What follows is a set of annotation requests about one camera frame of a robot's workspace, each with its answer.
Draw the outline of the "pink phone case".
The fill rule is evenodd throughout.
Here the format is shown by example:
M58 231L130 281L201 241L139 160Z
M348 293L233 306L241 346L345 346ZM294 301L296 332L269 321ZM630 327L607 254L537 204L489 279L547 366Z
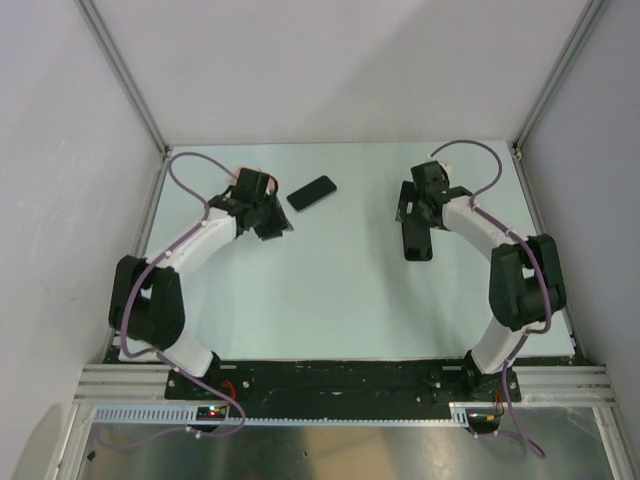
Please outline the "pink phone case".
M235 186L244 192L245 196L260 196L274 194L277 180L267 172L248 167L240 167L236 171Z

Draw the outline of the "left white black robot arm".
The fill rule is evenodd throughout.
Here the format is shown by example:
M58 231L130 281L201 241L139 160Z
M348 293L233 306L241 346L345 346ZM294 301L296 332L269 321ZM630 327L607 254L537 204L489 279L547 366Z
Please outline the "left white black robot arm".
M117 263L109 324L122 340L145 345L132 352L122 343L126 357L155 352L189 373L186 384L197 397L209 399L220 391L222 376L211 368L217 355L189 332L182 281L247 231L263 241L291 231L278 187L271 175L242 168L223 193L201 201L202 218L171 244L149 258L127 255Z

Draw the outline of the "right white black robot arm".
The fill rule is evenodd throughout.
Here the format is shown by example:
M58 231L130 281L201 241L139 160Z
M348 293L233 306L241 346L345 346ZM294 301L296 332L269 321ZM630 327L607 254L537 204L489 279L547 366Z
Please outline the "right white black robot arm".
M491 321L454 377L456 397L483 401L507 391L508 371L526 340L550 330L566 305L566 288L555 240L548 234L522 237L482 209L462 186L451 186L445 167L430 161L411 169L403 182L396 219L406 260L433 257L431 233L456 233L489 262Z

